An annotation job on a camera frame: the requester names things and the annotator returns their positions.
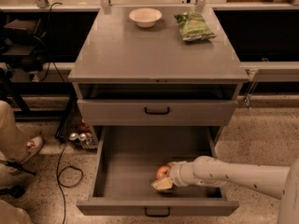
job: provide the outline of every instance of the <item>red apple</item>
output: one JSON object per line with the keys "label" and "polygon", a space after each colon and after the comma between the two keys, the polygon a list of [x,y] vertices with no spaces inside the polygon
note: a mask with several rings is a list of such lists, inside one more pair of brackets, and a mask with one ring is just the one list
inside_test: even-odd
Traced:
{"label": "red apple", "polygon": [[160,178],[163,178],[165,176],[168,176],[170,172],[170,167],[167,165],[161,166],[157,173],[156,173],[156,178],[159,180]]}

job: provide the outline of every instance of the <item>gray tabletop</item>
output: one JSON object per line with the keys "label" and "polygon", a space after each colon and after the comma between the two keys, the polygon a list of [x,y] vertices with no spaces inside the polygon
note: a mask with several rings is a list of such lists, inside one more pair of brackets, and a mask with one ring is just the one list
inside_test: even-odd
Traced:
{"label": "gray tabletop", "polygon": [[[153,7],[151,28],[129,19],[139,7],[101,8],[69,80],[75,82],[240,82],[248,79],[211,7]],[[175,14],[196,10],[217,37],[186,43]]]}

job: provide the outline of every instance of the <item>person's foot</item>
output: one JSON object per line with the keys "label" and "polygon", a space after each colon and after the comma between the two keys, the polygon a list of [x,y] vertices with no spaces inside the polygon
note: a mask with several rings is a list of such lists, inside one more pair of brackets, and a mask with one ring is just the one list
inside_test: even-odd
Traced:
{"label": "person's foot", "polygon": [[[43,139],[41,136],[35,137],[27,142],[28,152],[27,156],[20,161],[18,164],[23,166],[26,162],[28,162],[38,151],[43,147]],[[10,175],[16,175],[20,172],[19,169],[16,169],[14,167],[7,166],[7,172]]]}

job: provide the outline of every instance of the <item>drawer handle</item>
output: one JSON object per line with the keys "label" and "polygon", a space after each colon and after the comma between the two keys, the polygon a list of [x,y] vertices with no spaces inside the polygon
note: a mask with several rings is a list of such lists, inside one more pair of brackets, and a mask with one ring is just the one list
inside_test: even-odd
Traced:
{"label": "drawer handle", "polygon": [[167,213],[166,214],[159,214],[159,215],[149,214],[147,207],[144,208],[144,213],[147,217],[169,217],[170,216],[170,207],[167,207]]}
{"label": "drawer handle", "polygon": [[170,107],[168,107],[166,110],[163,111],[154,111],[154,110],[150,110],[147,107],[144,107],[144,112],[147,115],[167,115],[170,112]]}

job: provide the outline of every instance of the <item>closed drawer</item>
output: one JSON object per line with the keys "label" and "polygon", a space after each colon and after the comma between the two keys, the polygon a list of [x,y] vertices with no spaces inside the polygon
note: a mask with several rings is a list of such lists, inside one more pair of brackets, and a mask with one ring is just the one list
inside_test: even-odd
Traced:
{"label": "closed drawer", "polygon": [[226,125],[236,101],[78,100],[91,125]]}
{"label": "closed drawer", "polygon": [[89,198],[77,207],[100,216],[228,216],[238,202],[226,201],[222,189],[150,185],[161,165],[201,155],[215,156],[207,127],[104,127]]}

